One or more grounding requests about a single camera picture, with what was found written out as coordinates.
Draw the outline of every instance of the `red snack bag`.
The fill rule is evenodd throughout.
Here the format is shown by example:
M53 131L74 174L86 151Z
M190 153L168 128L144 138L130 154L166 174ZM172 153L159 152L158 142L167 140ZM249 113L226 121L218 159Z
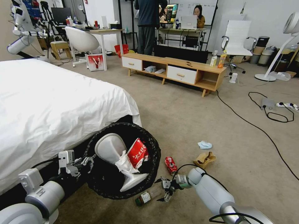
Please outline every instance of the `red snack bag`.
M140 138L137 138L127 153L135 169L141 167L143 161L149 160L149 153Z
M178 170L177 165L175 164L175 162L171 156L168 156L165 158L165 164L166 164L167 169L171 175L174 175L175 172Z

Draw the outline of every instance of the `man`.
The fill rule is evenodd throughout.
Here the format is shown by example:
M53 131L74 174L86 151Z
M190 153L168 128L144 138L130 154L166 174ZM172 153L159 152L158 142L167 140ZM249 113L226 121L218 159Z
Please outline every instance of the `man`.
M152 55L155 42L155 28L159 28L159 4L164 11L167 0L135 0L138 17L138 53Z

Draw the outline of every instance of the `white bedsheet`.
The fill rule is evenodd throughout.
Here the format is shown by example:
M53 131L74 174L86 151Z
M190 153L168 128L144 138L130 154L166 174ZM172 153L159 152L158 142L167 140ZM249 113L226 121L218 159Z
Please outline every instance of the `white bedsheet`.
M0 194L17 175L132 115L122 88L36 59L0 62Z

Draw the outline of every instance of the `wooden cabinet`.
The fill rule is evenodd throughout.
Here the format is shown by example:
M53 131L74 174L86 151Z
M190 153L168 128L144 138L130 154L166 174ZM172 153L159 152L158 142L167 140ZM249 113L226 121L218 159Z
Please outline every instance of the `wooden cabinet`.
M176 58L161 58L144 54L128 53L121 56L123 67L142 71L162 77L164 84L166 79L186 83L203 89L202 97L209 91L216 91L222 84L224 70L226 68L211 67L208 64L190 62ZM153 65L157 70L164 68L166 71L161 74L147 72L145 68Z

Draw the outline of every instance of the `floor fan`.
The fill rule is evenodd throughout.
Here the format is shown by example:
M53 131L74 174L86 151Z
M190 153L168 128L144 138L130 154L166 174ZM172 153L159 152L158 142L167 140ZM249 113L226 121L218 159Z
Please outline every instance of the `floor fan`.
M266 74L256 74L255 78L262 80L262 81L267 81L267 82L273 82L276 80L275 77L269 76L269 73L271 69L273 68L276 60L280 56L281 52L283 51L284 47L295 37L299 35L299 12L294 12L290 15L289 19L287 20L284 30L284 34L291 34L291 37L281 46L279 51L277 52L277 55L275 56L274 60L272 61L270 67L268 68Z

